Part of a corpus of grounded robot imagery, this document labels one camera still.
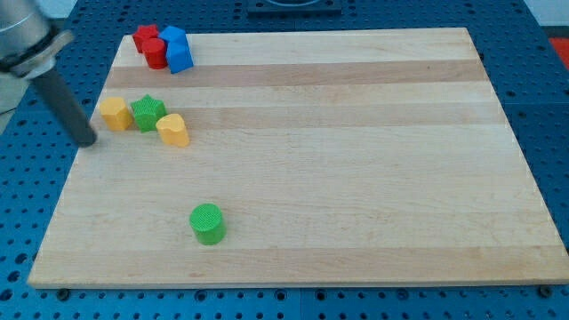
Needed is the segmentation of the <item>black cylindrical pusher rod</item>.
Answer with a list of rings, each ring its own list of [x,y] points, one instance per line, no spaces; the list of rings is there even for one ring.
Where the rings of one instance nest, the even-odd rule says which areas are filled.
[[[88,117],[55,68],[32,78],[31,83],[78,147],[90,147],[96,142]]]

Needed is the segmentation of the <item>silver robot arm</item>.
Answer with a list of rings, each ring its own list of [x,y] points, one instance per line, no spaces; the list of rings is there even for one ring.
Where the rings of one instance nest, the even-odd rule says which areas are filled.
[[[56,69],[56,56],[74,40],[44,15],[35,1],[1,0],[1,72],[29,81],[80,148],[96,131]]]

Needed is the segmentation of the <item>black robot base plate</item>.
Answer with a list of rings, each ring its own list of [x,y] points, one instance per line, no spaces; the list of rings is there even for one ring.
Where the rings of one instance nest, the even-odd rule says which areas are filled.
[[[342,0],[250,0],[249,16],[269,14],[341,13]]]

